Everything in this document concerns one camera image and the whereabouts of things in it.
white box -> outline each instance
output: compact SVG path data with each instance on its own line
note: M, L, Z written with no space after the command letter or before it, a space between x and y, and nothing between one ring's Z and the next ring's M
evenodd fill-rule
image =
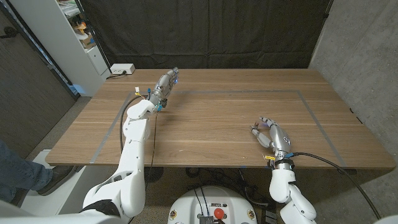
M133 63L126 63L126 64L115 63L111 67L111 72L113 75L120 75L123 73L123 71L126 71L126 74L132 74L135 69L136 68Z

emergency stop button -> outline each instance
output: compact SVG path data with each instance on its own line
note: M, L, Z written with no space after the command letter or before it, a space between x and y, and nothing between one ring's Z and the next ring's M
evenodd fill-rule
M224 218L224 210L222 210L220 208L216 208L216 210L214 210L214 216L217 219L223 219Z

black backdrop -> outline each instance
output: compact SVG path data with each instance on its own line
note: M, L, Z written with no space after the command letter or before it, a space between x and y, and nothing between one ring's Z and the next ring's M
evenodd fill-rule
M81 0L109 63L307 68L329 0Z

yellow tag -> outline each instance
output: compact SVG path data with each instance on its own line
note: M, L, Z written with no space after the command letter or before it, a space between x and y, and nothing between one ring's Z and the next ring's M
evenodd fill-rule
M266 159L275 160L275 157L273 157L273 156L266 156Z

gray tape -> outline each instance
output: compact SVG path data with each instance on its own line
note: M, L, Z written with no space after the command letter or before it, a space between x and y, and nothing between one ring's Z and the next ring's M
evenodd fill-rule
M215 94L215 93L293 93L297 92L297 90L220 90L220 91L172 91L171 94Z
M303 104L305 105L305 107L307 108L308 112L310 113L312 119L315 121L315 123L317 124L319 130L321 131L321 133L323 134L323 136L325 137L326 141L329 143L329 146L331 147L331 149L333 150L333 152L335 153L335 156L337 157L337 159L340 161L341 165L343 167L346 167L347 165L345 164L343 158L341 158L340 154L338 153L335 145L332 143L332 141L330 140L329 136L327 135L326 131L323 129L322 125L319 123L317 117L315 116L315 114L312 112L310 106L308 105L308 103L305 101L304 96L301 94L300 90L296 90L298 96L301 98Z
M106 140L108 139L109 135L111 134L116 122L118 122L119 117L122 115L122 110L123 108L126 106L127 102L129 101L130 97L132 95L132 92L130 92L128 94L128 96L126 97L126 99L124 100L124 103L122 105L122 107L120 107L119 113L118 115L116 115L116 117L113 120L113 123L111 124L111 126L108 129L108 132L105 134L104 138L101 141L101 144L98 146L97 150L95 151L93 157L91 158L90 164L93 164L95 162L95 159L98 157L98 155L101 152L102 147L104 147Z

